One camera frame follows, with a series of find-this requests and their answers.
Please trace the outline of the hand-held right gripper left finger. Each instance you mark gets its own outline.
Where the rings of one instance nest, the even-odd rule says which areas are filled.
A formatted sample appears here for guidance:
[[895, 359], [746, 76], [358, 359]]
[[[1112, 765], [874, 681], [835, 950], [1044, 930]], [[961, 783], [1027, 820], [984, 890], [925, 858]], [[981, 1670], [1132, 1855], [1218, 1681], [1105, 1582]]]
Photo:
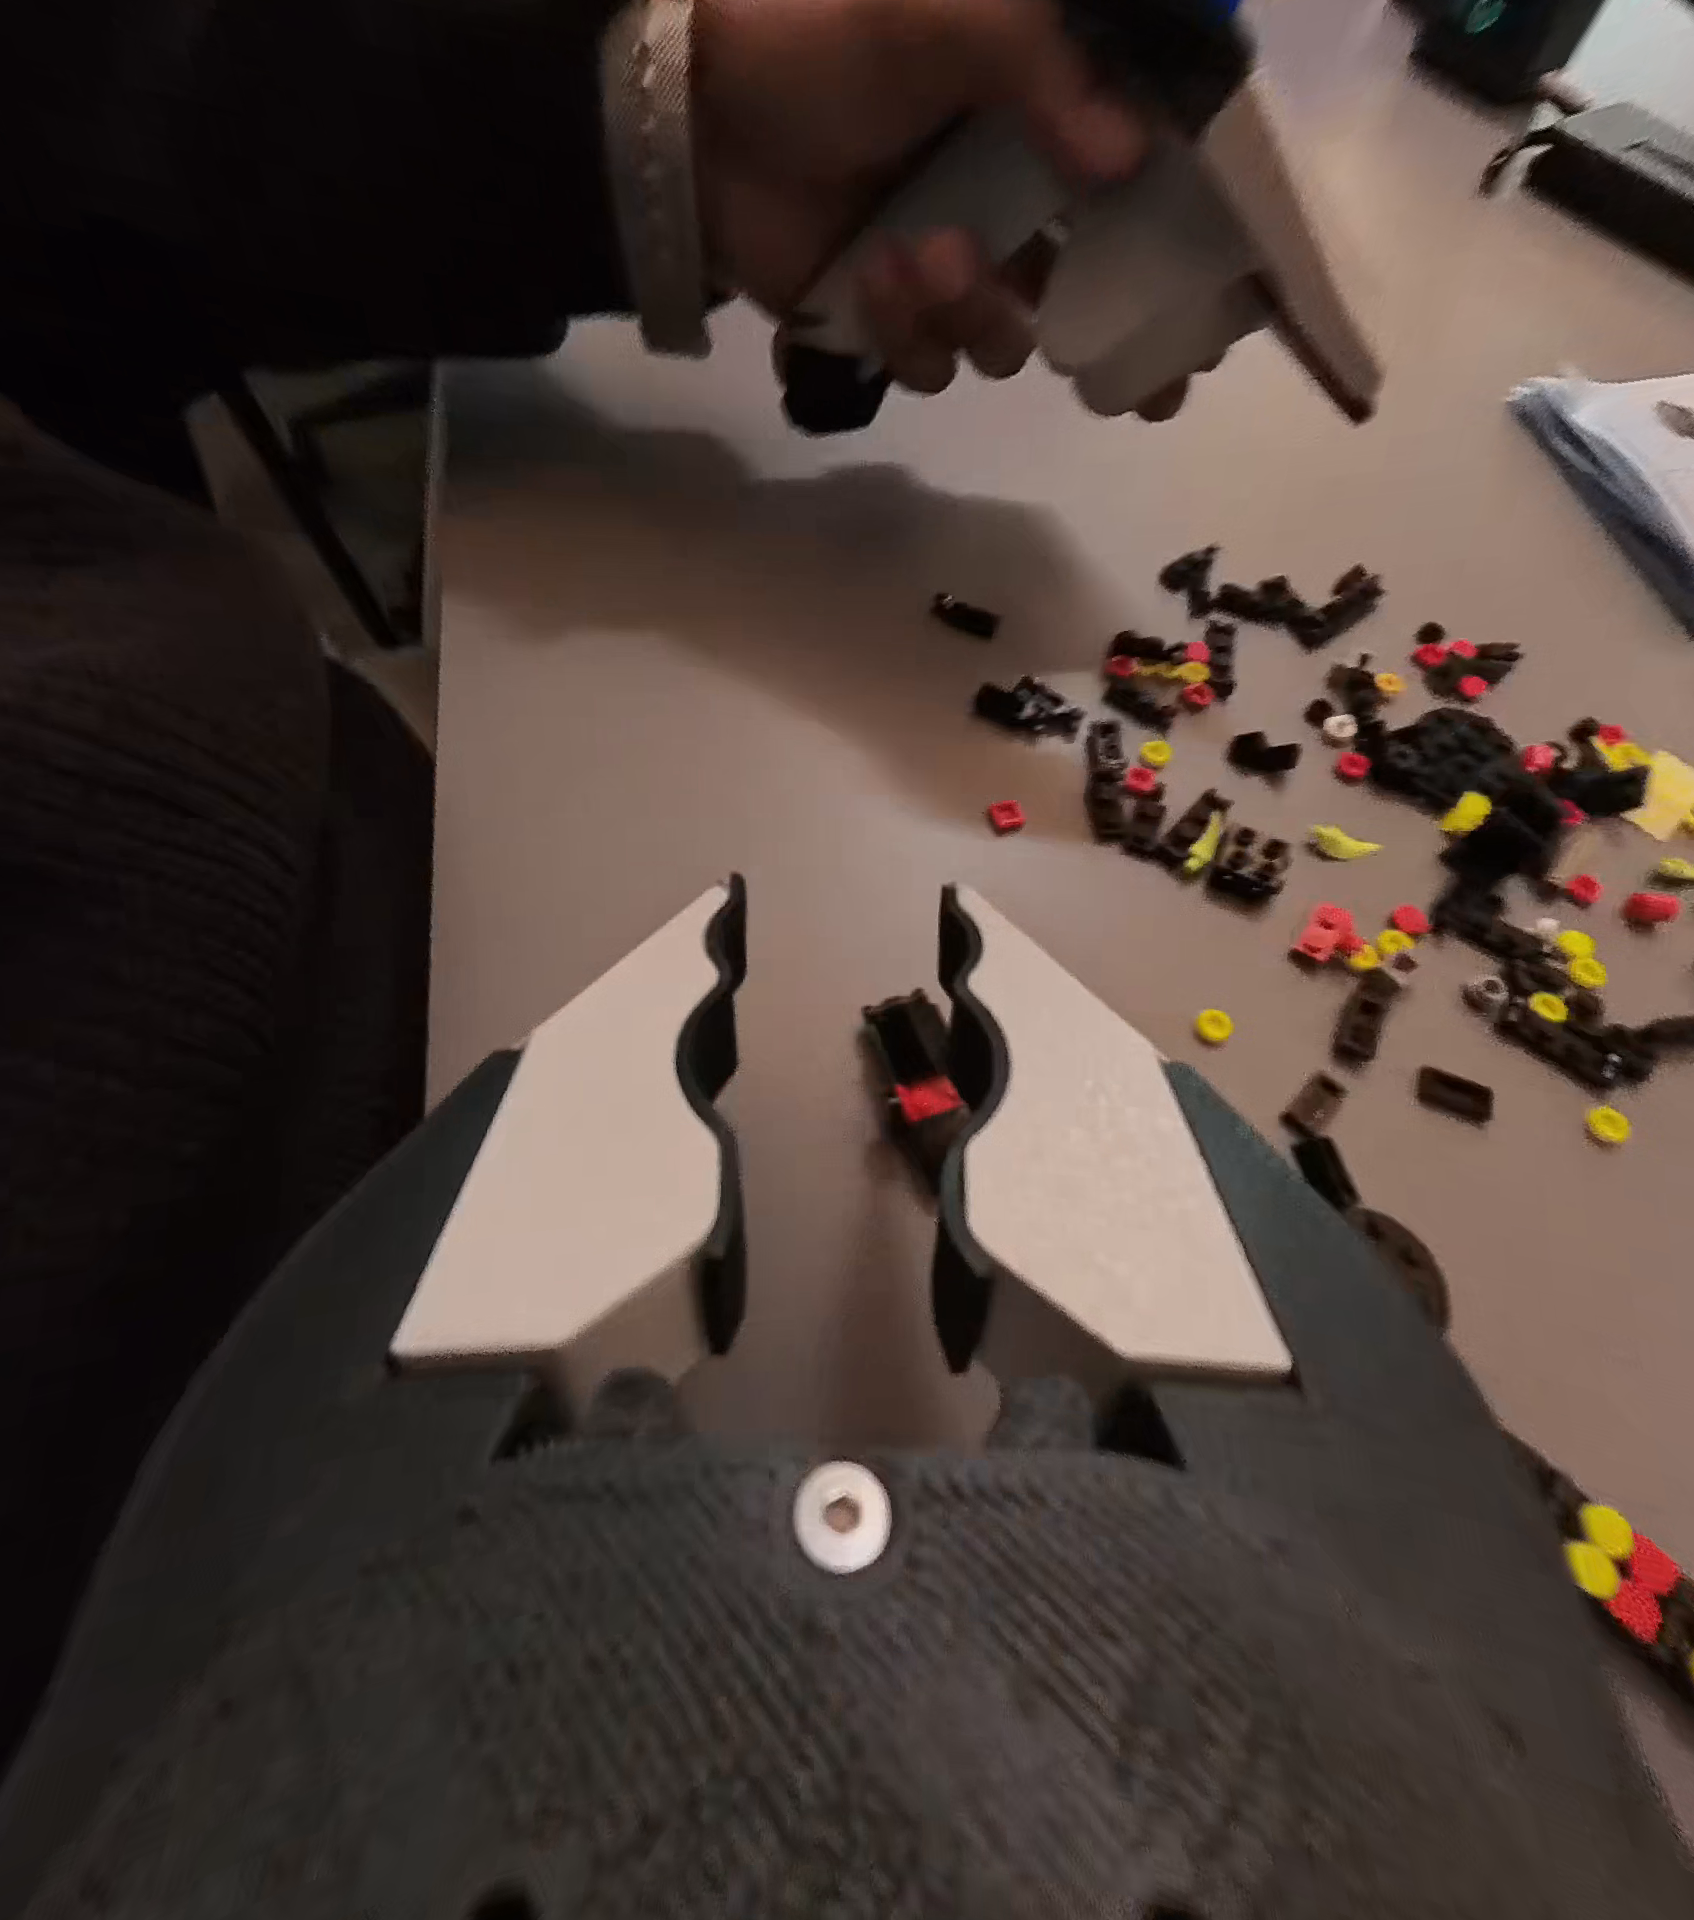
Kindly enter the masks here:
[[516, 1049], [387, 1356], [402, 1370], [695, 1370], [749, 1304], [731, 873]]

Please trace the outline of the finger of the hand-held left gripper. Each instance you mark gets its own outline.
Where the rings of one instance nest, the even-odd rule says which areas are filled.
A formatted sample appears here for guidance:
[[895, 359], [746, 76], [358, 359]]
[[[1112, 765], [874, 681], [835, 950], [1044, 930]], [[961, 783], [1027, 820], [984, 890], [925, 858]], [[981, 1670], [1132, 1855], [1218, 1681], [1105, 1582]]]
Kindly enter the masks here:
[[1262, 76], [1245, 73], [1212, 113], [1204, 173], [1242, 230], [1269, 329], [1344, 420], [1370, 420], [1383, 367], [1344, 294], [1335, 232], [1317, 220]]

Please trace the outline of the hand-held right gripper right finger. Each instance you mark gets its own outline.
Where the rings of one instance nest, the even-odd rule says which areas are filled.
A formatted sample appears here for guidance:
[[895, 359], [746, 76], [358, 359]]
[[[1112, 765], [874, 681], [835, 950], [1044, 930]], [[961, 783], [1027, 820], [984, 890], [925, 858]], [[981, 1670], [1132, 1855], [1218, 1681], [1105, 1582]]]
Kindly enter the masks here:
[[933, 1327], [994, 1378], [1291, 1378], [1170, 1062], [972, 886], [939, 897], [947, 1059]]

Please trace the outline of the small black red lego assembly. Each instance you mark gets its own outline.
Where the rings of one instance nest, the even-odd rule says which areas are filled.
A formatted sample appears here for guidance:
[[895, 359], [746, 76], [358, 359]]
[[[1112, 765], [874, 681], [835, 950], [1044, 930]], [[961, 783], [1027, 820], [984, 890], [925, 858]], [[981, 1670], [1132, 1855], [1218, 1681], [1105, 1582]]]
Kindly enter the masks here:
[[860, 1010], [860, 1049], [882, 1111], [882, 1131], [925, 1187], [939, 1187], [950, 1153], [972, 1120], [955, 1087], [951, 1025], [928, 989]]

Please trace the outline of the person's left forearm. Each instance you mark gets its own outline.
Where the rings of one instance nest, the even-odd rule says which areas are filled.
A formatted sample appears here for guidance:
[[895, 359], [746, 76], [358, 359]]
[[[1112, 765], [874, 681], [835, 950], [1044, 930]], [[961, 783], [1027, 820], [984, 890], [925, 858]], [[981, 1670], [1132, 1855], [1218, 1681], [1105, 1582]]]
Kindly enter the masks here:
[[614, 3], [0, 3], [0, 384], [496, 358], [629, 312]]

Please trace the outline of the black round lego plate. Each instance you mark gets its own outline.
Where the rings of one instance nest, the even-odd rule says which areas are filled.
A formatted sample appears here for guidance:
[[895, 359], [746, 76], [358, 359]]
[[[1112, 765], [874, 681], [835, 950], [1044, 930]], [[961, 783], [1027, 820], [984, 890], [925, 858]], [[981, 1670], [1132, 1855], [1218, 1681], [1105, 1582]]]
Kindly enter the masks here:
[[1427, 1322], [1432, 1322], [1439, 1334], [1449, 1334], [1449, 1278], [1445, 1275], [1445, 1267], [1432, 1257], [1431, 1246], [1395, 1214], [1368, 1203], [1350, 1206], [1344, 1213], [1344, 1224], [1374, 1250], [1377, 1260], [1385, 1261], [1392, 1275], [1402, 1282], [1405, 1291], [1421, 1309]]

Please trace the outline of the pile of loose lego pieces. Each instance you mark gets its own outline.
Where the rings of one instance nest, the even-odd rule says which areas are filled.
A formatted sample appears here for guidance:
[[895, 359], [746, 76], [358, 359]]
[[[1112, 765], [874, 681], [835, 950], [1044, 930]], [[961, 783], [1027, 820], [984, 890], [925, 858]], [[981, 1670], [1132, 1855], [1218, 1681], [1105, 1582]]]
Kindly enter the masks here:
[[[1385, 840], [1339, 821], [1271, 833], [1215, 785], [1175, 805], [1171, 729], [1237, 695], [1242, 626], [1321, 648], [1377, 609], [1383, 582], [1350, 567], [1310, 602], [1281, 575], [1218, 582], [1215, 561], [1207, 543], [1161, 569], [1157, 586], [1198, 630], [1115, 633], [1091, 704], [1024, 673], [980, 681], [967, 710], [1007, 737], [1077, 747], [1098, 844], [1189, 894], [1269, 916], [1297, 851], [1347, 869], [1383, 858]], [[1281, 1113], [1295, 1158], [1339, 1206], [1354, 1206], [1329, 1137], [1343, 1077], [1377, 1062], [1425, 948], [1457, 946], [1482, 963], [1457, 983], [1461, 1005], [1582, 1092], [1582, 1132], [1607, 1153], [1634, 1135], [1623, 1099], [1694, 1059], [1694, 767], [1600, 714], [1555, 737], [1511, 733], [1482, 700], [1524, 657], [1520, 642], [1425, 620], [1399, 671], [1370, 651], [1335, 659], [1302, 711], [1339, 791], [1412, 805], [1439, 840], [1416, 898], [1388, 898], [1383, 913], [1306, 902], [1286, 946], [1293, 967], [1347, 982], [1326, 1040], [1335, 1066]]]

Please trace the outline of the long lego snake model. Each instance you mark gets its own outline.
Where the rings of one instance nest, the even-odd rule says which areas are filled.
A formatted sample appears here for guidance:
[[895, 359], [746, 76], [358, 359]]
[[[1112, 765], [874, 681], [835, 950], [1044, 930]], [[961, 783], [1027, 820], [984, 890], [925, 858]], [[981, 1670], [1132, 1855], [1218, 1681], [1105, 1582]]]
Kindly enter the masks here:
[[1570, 1584], [1645, 1666], [1694, 1704], [1694, 1572], [1524, 1437], [1511, 1436], [1511, 1447], [1555, 1520]]

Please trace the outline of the person's left hand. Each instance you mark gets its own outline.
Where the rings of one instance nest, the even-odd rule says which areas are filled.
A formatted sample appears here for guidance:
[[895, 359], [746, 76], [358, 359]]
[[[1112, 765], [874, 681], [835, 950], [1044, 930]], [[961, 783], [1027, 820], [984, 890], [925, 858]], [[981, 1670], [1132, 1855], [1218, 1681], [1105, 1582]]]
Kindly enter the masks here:
[[[782, 325], [955, 121], [1005, 109], [1087, 186], [1146, 154], [1057, 3], [698, 3], [690, 102], [709, 268]], [[962, 367], [1014, 375], [1033, 352], [1033, 268], [989, 265], [961, 227], [870, 252], [855, 300], [919, 396]]]

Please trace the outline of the black electronic device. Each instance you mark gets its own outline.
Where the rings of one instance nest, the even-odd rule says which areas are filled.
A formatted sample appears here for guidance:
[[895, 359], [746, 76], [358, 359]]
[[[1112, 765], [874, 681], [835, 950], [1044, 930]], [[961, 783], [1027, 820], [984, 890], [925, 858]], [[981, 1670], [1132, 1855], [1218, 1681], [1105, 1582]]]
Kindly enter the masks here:
[[1489, 106], [1531, 105], [1603, 3], [1416, 3], [1412, 63]]

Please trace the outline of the grey flat electronic device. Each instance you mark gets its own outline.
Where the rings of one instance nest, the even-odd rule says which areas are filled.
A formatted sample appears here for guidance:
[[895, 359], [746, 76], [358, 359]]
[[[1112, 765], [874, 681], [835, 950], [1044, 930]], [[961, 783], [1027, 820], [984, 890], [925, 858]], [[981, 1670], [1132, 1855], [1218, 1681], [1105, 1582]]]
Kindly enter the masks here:
[[1524, 161], [1524, 186], [1583, 227], [1694, 282], [1694, 135], [1641, 106], [1590, 106], [1489, 160], [1480, 193]]

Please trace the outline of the grey wristband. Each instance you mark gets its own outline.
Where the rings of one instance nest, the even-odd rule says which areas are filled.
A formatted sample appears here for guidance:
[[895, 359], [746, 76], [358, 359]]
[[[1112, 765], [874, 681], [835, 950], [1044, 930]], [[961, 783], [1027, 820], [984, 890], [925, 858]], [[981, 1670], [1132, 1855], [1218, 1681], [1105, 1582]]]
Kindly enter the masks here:
[[600, 43], [602, 155], [644, 345], [712, 352], [690, 118], [692, 3], [622, 3]]

